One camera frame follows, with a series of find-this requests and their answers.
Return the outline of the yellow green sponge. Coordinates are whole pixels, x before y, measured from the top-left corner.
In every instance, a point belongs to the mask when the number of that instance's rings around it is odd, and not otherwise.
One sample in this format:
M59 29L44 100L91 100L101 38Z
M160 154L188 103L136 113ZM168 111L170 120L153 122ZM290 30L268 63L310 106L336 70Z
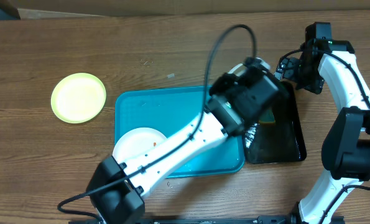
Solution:
M275 124L274 113L272 109L266 110L259 118L259 124Z

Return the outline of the white plate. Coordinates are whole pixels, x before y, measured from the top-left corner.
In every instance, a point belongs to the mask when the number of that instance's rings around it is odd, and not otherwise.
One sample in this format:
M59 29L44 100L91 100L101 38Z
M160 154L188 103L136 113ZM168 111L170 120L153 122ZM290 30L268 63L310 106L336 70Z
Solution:
M234 74L236 76L241 76L244 73L245 69L246 67L242 63L239 63L236 66L234 66L228 73Z
M133 129L119 138L113 149L113 157L117 162L123 162L143 154L166 139L165 135L156 129Z

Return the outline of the yellow-green plate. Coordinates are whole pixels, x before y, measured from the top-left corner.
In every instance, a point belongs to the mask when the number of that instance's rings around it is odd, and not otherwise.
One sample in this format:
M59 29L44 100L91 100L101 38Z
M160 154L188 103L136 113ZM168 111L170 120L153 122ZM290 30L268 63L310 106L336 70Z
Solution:
M74 73L59 81L52 91L50 105L54 115L70 124L95 118L106 103L103 82L89 73Z

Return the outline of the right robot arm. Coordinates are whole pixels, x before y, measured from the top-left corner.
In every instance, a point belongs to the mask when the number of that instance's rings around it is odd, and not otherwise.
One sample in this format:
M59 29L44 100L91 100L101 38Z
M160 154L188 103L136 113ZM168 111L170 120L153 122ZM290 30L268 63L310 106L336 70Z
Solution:
M297 202L285 223L344 223L334 212L354 189L370 191L370 90L347 40L335 40L329 22L305 29L305 42L294 58L279 59L275 76L297 89L319 94L328 85L338 116L321 148L324 170L306 197Z

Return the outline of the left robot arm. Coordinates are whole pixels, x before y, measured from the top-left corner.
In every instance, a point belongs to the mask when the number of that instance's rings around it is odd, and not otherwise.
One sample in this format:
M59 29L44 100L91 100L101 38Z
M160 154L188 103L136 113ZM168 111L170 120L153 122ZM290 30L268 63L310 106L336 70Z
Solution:
M118 162L100 162L87 186L90 200L105 223L135 223L145 212L144 199L168 175L197 155L242 135L276 101L285 87L259 59L241 75L224 73L209 89L210 99L184 128L162 143Z

